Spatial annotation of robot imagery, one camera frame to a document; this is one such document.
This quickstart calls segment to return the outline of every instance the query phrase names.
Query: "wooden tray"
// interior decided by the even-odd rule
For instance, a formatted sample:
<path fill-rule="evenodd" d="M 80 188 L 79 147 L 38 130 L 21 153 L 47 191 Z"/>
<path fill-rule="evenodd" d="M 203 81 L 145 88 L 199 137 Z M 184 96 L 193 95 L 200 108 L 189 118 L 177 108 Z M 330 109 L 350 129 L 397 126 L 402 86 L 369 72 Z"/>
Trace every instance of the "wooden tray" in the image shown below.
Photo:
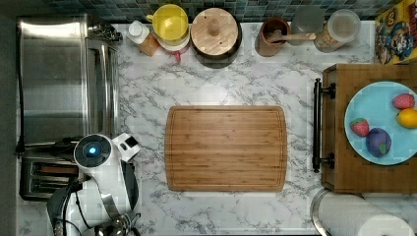
<path fill-rule="evenodd" d="M 382 166 L 364 159 L 344 132 L 347 105 L 360 89 L 375 82 L 401 83 L 417 90 L 417 65 L 337 64 L 324 70 L 323 88 L 336 84 L 336 97 L 323 98 L 322 157 L 334 153 L 334 169 L 323 167 L 323 185 L 339 193 L 417 193 L 417 158 Z"/>
<path fill-rule="evenodd" d="M 278 106 L 173 106 L 165 134 L 177 191 L 280 191 L 287 139 Z"/>

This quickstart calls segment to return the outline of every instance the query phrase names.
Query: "lemon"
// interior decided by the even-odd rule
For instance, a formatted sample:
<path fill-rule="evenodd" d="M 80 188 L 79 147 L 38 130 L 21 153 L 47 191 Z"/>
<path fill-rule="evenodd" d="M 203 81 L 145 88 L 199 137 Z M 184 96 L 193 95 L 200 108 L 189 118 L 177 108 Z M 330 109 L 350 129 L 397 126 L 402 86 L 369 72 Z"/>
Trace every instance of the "lemon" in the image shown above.
<path fill-rule="evenodd" d="M 407 108 L 396 115 L 396 121 L 405 128 L 417 128 L 417 109 Z"/>

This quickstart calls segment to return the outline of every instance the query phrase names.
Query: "cereal box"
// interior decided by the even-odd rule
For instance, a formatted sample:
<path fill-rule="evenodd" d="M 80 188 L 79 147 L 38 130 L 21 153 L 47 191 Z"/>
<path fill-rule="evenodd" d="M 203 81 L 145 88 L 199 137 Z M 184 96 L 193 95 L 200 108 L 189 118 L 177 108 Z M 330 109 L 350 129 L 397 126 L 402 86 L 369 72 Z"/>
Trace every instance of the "cereal box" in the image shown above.
<path fill-rule="evenodd" d="M 403 0 L 376 18 L 375 52 L 381 64 L 417 62 L 417 0 Z"/>

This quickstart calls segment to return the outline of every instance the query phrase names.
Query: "yellow bowl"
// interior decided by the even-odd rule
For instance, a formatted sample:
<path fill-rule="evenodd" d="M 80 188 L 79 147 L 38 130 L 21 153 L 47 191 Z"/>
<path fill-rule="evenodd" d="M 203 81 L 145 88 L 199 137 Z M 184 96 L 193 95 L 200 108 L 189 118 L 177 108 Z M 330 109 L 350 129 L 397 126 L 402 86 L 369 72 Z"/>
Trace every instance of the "yellow bowl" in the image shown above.
<path fill-rule="evenodd" d="M 188 17 L 177 5 L 164 5 L 153 15 L 147 15 L 147 19 L 152 22 L 155 33 L 169 45 L 179 45 L 187 36 Z"/>

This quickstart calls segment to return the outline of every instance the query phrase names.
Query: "tray handle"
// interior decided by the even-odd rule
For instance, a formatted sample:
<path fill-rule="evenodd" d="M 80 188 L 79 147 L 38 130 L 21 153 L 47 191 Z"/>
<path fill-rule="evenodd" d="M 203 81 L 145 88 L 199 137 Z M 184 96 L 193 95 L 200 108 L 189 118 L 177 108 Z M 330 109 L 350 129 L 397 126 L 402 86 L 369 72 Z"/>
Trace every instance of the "tray handle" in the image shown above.
<path fill-rule="evenodd" d="M 319 173 L 320 164 L 328 164 L 334 168 L 334 153 L 330 153 L 326 158 L 320 158 L 321 134 L 322 134 L 322 94 L 328 94 L 330 99 L 335 99 L 336 84 L 331 83 L 328 88 L 322 88 L 320 79 L 314 83 L 314 127 L 313 127 L 313 169 Z"/>

